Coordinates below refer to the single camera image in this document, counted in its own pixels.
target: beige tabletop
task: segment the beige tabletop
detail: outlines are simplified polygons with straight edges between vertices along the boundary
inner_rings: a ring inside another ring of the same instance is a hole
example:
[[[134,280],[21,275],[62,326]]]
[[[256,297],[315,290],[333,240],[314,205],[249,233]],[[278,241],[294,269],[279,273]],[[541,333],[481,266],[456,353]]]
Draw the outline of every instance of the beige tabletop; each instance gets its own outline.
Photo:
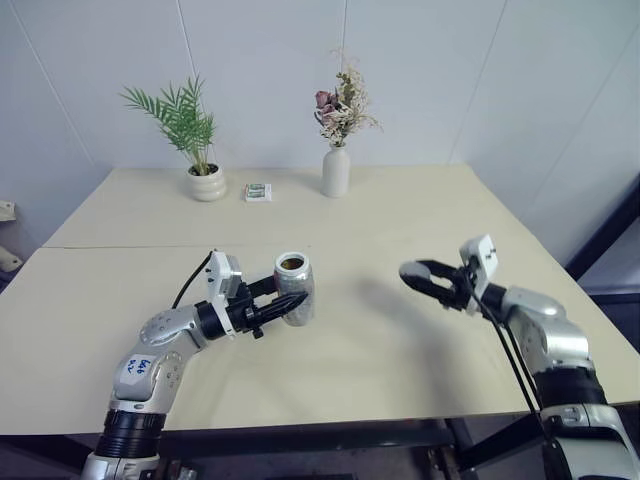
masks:
[[[307,253],[316,317],[210,344],[187,367],[169,429],[523,411],[490,324],[397,275],[415,258],[458,265],[458,246],[485,232],[495,282],[563,303],[609,401],[640,399],[640,357],[466,167],[356,169],[340,200],[317,193],[309,172],[230,172],[213,204],[184,197],[179,176],[116,170],[0,296],[0,433],[99,431],[116,364],[212,247],[236,255],[248,281],[283,251]],[[274,202],[242,202],[240,186],[260,181]],[[184,303],[205,295],[198,279]]]

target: white vase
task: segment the white vase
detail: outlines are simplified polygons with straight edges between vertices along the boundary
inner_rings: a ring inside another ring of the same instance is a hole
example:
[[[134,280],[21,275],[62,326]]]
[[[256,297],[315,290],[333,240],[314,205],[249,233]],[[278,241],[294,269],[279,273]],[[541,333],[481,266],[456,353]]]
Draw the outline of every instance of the white vase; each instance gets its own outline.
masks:
[[[193,167],[187,170],[187,181],[191,195],[201,202],[213,202],[223,197],[227,192],[227,181],[224,178],[222,168],[210,163],[209,169],[213,170],[213,173],[204,176],[193,175],[191,173],[194,170]]]
[[[345,147],[331,146],[322,162],[322,193],[327,197],[342,197],[349,190],[351,159]]]

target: can opening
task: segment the can opening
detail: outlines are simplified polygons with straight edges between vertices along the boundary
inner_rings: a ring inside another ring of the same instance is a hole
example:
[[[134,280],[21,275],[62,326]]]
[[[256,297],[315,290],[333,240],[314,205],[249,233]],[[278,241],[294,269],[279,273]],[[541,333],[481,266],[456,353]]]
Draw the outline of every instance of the can opening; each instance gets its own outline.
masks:
[[[297,270],[304,265],[304,260],[298,257],[285,258],[280,262],[280,266],[285,270]]]

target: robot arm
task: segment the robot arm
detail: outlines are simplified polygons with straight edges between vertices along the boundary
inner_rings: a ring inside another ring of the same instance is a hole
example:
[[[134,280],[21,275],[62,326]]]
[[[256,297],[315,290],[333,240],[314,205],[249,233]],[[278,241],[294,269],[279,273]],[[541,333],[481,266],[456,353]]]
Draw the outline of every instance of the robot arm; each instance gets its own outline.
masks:
[[[211,302],[155,315],[119,363],[104,432],[87,458],[82,480],[151,478],[164,421],[188,360],[211,341],[236,332],[260,338],[263,324],[294,310],[311,293],[307,279],[300,291],[258,308],[255,297],[276,292],[274,278],[247,285],[236,259],[221,252],[212,252],[207,280]]]
[[[460,268],[424,260],[403,265],[400,276],[445,308],[480,311],[512,335],[552,439],[543,449],[548,478],[640,479],[640,462],[618,412],[607,404],[587,338],[562,305],[530,290],[491,284],[497,258],[488,236],[467,242],[460,253]],[[451,286],[433,283],[432,276]]]

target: white sticker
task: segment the white sticker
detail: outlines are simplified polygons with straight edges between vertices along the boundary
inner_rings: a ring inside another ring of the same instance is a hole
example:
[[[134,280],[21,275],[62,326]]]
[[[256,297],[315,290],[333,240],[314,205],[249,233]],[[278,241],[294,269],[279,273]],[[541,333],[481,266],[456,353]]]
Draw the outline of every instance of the white sticker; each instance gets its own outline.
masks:
[[[151,371],[155,355],[131,355],[120,372],[120,381],[127,385],[138,383]]]

